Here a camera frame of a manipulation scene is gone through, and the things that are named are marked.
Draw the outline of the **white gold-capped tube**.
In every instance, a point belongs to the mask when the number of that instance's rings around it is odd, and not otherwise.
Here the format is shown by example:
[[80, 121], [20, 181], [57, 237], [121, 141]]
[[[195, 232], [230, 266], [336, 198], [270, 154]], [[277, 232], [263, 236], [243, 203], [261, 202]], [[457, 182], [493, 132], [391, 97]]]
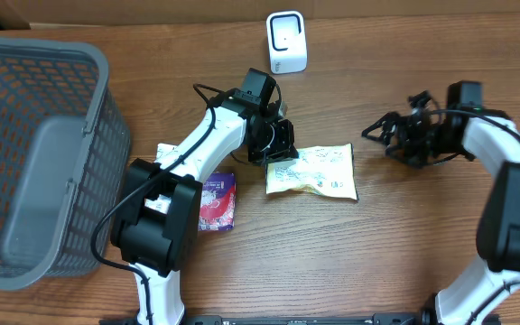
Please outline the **white gold-capped tube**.
[[173, 164], [180, 156], [177, 146], [173, 144], [158, 144], [155, 162], [164, 170]]

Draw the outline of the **white yellow snack bag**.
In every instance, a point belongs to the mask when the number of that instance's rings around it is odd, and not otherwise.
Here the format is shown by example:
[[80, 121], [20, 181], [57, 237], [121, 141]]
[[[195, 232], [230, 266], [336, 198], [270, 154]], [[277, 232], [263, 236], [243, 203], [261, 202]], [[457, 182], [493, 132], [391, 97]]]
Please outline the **white yellow snack bag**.
[[265, 192], [288, 190], [358, 201], [353, 144], [313, 146], [298, 150], [295, 159], [267, 166]]

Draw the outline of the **red purple snack packet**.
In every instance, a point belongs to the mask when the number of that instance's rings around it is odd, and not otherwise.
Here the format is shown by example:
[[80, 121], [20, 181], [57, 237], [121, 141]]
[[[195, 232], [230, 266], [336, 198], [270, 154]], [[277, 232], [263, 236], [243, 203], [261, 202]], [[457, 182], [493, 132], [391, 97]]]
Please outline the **red purple snack packet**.
[[212, 173], [203, 185], [199, 231], [228, 231], [234, 227], [236, 177], [234, 173]]

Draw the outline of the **white barcode scanner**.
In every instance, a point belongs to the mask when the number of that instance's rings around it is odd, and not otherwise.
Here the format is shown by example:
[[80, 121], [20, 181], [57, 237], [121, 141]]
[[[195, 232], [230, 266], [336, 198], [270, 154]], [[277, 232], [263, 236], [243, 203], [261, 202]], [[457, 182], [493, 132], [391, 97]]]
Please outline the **white barcode scanner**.
[[301, 72], [308, 64], [304, 18], [298, 11], [270, 14], [265, 21], [273, 74]]

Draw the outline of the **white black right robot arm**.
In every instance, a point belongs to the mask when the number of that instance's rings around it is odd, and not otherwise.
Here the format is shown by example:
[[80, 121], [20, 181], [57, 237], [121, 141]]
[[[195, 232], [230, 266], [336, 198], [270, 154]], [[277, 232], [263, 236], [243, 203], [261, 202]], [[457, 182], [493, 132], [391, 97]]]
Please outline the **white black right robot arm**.
[[412, 112], [388, 112], [364, 129], [385, 155], [421, 169], [458, 156], [478, 160], [493, 186], [478, 223], [478, 254], [409, 324], [498, 324], [494, 309], [520, 289], [520, 133], [502, 110], [489, 109], [477, 81], [449, 85], [441, 107], [427, 91], [408, 98]]

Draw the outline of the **grey plastic basket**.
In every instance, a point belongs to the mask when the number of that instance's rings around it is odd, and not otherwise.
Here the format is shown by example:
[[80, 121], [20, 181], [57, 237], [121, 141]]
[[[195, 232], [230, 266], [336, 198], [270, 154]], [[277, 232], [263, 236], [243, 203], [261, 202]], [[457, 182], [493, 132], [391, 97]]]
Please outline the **grey plastic basket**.
[[0, 37], [0, 290], [97, 267], [131, 145], [108, 79], [90, 44]]

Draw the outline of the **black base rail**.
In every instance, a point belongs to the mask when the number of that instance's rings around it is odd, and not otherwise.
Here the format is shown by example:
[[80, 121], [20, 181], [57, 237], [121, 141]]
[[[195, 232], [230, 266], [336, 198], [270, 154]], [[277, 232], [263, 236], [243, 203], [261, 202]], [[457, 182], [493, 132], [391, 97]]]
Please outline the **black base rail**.
[[376, 313], [354, 318], [222, 318], [217, 315], [184, 317], [181, 325], [414, 325], [421, 324], [413, 313]]

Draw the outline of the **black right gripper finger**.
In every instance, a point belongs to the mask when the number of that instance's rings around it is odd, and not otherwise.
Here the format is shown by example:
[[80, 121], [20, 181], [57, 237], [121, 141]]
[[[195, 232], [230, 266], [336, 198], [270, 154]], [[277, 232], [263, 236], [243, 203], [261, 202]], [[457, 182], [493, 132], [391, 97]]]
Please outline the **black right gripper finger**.
[[386, 147], [385, 155], [415, 169], [421, 169], [423, 167], [423, 162], [419, 154], [415, 150], [402, 147], [400, 144]]
[[[396, 129], [398, 127], [399, 122], [401, 121], [401, 116], [397, 112], [389, 112], [382, 116], [379, 120], [377, 120], [374, 124], [367, 127], [362, 131], [361, 136], [377, 142], [383, 145], [389, 145], [391, 143], [392, 137], [396, 133]], [[380, 135], [374, 136], [370, 133], [379, 129]]]

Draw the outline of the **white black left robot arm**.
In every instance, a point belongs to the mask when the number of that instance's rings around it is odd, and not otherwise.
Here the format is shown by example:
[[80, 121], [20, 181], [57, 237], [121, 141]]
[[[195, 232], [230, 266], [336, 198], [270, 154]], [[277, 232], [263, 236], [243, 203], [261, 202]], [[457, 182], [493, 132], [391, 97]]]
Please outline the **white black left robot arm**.
[[197, 237], [203, 185], [222, 161], [241, 146], [256, 166], [298, 156], [282, 92], [269, 74], [249, 69], [241, 87], [213, 93], [204, 99], [204, 118], [178, 146], [158, 162], [130, 164], [123, 198], [106, 216], [121, 267], [135, 276], [133, 324], [181, 323], [180, 270]]

